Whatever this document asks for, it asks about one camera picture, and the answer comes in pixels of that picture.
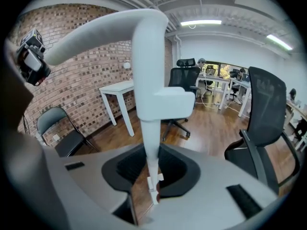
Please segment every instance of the camera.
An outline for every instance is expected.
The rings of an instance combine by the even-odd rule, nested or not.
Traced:
[[[26,82],[38,86],[51,70],[44,61],[45,46],[41,34],[34,28],[21,41],[16,52],[19,70]]]

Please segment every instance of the white table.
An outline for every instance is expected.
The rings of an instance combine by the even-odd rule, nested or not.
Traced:
[[[287,105],[291,107],[293,110],[297,111],[305,121],[307,121],[307,113],[305,113],[302,109],[300,109],[298,106],[294,105],[292,102],[287,101]],[[296,145],[295,150],[298,150],[300,146],[305,143],[305,145],[302,148],[302,151],[306,148],[307,146],[307,132],[302,136],[301,140],[299,143]]]
[[[217,82],[220,82],[220,83],[224,83],[225,86],[224,86],[224,91],[223,91],[223,96],[222,96],[222,100],[221,100],[221,103],[220,103],[220,106],[219,106],[219,110],[222,109],[222,106],[223,106],[223,102],[224,102],[224,99],[226,97],[226,94],[227,94],[227,87],[228,87],[228,84],[229,84],[229,79],[222,79],[220,77],[216,77],[216,76],[210,76],[210,75],[206,75],[206,76],[203,76],[203,75],[199,75],[197,80],[196,80],[196,87],[198,87],[198,83],[200,80],[206,80],[206,81],[214,81],[215,82],[215,85],[214,85],[214,89],[213,89],[213,93],[212,95],[215,94],[215,89],[216,89],[216,83]]]
[[[109,102],[107,101],[106,94],[113,94],[113,95],[117,96],[120,111],[121,111],[123,118],[125,120],[127,130],[128,130],[128,132],[131,136],[134,136],[134,132],[133,132],[133,129],[132,129],[132,126],[131,126],[129,116],[128,116],[128,112],[127,112],[127,109],[126,109],[123,94],[133,90],[133,87],[134,87],[133,86],[133,80],[128,80],[128,81],[113,83],[113,84],[99,88],[102,99],[104,100],[104,103],[105,103],[105,106],[106,106],[106,111],[109,114],[109,117],[110,117],[113,125],[116,125],[116,121],[115,121],[114,116],[112,114],[112,110],[110,108]]]
[[[243,103],[242,103],[242,106],[241,106],[241,109],[240,109],[240,112],[238,114],[239,117],[242,116],[243,114],[243,111],[245,109],[245,106],[246,106],[246,103],[248,102],[248,97],[249,97],[249,94],[251,92],[251,85],[249,82],[243,82],[243,81],[239,81],[237,79],[234,79],[234,78],[230,78],[230,87],[229,87],[229,91],[227,93],[227,99],[229,100],[229,96],[230,96],[230,92],[231,92],[231,88],[232,88],[232,85],[233,83],[237,83],[239,84],[241,87],[245,88],[246,89],[246,94],[245,94],[245,97],[244,97],[244,100],[243,100]]]

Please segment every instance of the ceiling light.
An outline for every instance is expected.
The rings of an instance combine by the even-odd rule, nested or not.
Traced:
[[[181,22],[181,25],[197,25],[197,24],[217,24],[220,25],[222,21],[217,20],[200,20],[200,21],[186,21]]]
[[[272,34],[268,35],[267,38],[278,43],[280,46],[284,47],[287,50],[292,49],[288,44],[286,44],[284,41],[280,40],[279,38],[273,36]]]

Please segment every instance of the chair armrest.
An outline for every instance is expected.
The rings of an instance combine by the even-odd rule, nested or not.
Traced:
[[[284,141],[286,142],[287,146],[289,147],[292,156],[294,157],[295,160],[295,167],[293,172],[287,177],[285,178],[283,181],[281,181],[278,185],[282,186],[285,183],[287,183],[290,179],[292,179],[300,170],[300,162],[296,153],[296,150],[294,149],[292,142],[289,140],[289,137],[286,135],[286,133],[283,131],[281,137],[284,139]]]
[[[190,89],[192,89],[192,90],[199,90],[200,88],[196,87],[196,86],[190,86]]]
[[[261,181],[262,183],[264,183],[265,185],[268,185],[268,181],[267,181],[267,176],[265,174],[265,170],[264,170],[264,166],[261,160],[261,157],[258,153],[258,150],[254,144],[254,142],[252,140],[250,140],[250,138],[248,137],[248,133],[246,131],[246,129],[241,129],[240,130],[240,136],[243,138],[250,156],[253,160],[254,166],[255,166],[255,170],[256,170],[256,174],[257,174],[257,178],[259,181]]]

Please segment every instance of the table surface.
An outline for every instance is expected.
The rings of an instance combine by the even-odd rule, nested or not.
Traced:
[[[238,79],[230,78],[233,82],[242,85],[245,88],[250,88],[250,82],[239,81]]]
[[[100,91],[114,91],[119,92],[134,86],[133,80],[127,80],[123,82],[113,83],[104,87],[99,88]]]
[[[287,105],[292,109],[296,110],[301,115],[301,117],[307,121],[307,113],[305,113],[302,109],[300,109],[298,106],[294,105],[290,101],[287,101]]]
[[[156,230],[163,226],[177,230],[221,230],[244,222],[245,216],[226,189],[230,185],[241,185],[261,208],[277,199],[270,188],[229,161],[168,146],[193,159],[201,169],[201,176],[182,197],[161,199],[152,206],[142,217],[142,229]]]
[[[214,81],[230,82],[229,79],[222,79],[222,78],[220,78],[218,76],[211,76],[211,75],[206,75],[206,77],[203,76],[203,75],[199,75],[198,78],[200,78],[200,79],[210,79],[210,80],[214,80]]]

